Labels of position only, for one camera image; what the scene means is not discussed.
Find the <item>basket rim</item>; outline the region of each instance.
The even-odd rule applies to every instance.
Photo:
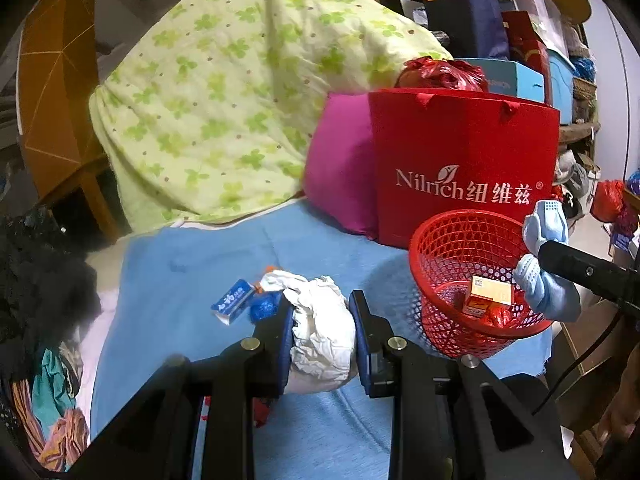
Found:
[[[491,216],[494,218],[500,218],[502,220],[506,220],[522,228],[522,224],[520,222],[515,221],[513,218],[509,218],[508,216],[501,215],[500,213],[493,213],[490,211],[482,211],[480,209],[454,209],[452,211],[447,211],[444,213],[439,213],[437,215],[432,216],[428,220],[425,220],[420,224],[414,234],[411,237],[411,242],[409,243],[409,268],[411,269],[411,274],[414,277],[415,283],[418,285],[421,293],[423,293],[431,303],[433,303],[438,310],[440,310],[445,316],[449,317],[450,320],[456,322],[466,328],[471,330],[475,330],[476,332],[481,333],[482,335],[501,338],[501,339],[524,339],[526,337],[530,337],[533,335],[537,335],[547,328],[551,326],[553,321],[548,319],[541,319],[540,321],[526,326],[522,328],[498,328],[494,326],[487,326],[485,324],[480,323],[479,320],[475,320],[469,318],[462,314],[462,312],[456,310],[449,303],[444,301],[441,297],[439,297],[434,290],[426,284],[426,279],[422,275],[422,268],[420,267],[420,261],[418,258],[418,245],[424,233],[431,228],[433,224],[436,222],[440,222],[443,219],[453,216],[460,215],[484,215]],[[527,308],[530,308],[526,301],[524,301],[524,305]]]

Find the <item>light blue box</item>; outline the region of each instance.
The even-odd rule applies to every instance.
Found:
[[[571,124],[574,104],[574,67],[555,50],[549,52],[553,107],[560,110],[560,124]]]
[[[463,61],[479,66],[489,83],[489,92],[545,102],[545,80],[542,74],[515,61],[463,57]]]

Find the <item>pink pillow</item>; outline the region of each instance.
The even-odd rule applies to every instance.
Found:
[[[378,236],[369,97],[330,93],[306,156],[309,201],[353,233]]]

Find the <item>leaf logo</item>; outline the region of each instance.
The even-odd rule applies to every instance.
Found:
[[[459,164],[453,164],[451,166],[444,166],[438,172],[438,179],[436,180],[436,184],[448,184],[451,182],[456,176],[456,171],[460,167]]]

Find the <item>red shopping bag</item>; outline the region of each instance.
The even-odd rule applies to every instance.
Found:
[[[551,195],[559,112],[510,96],[431,88],[369,94],[378,229],[406,248],[417,227],[453,209],[522,221]]]

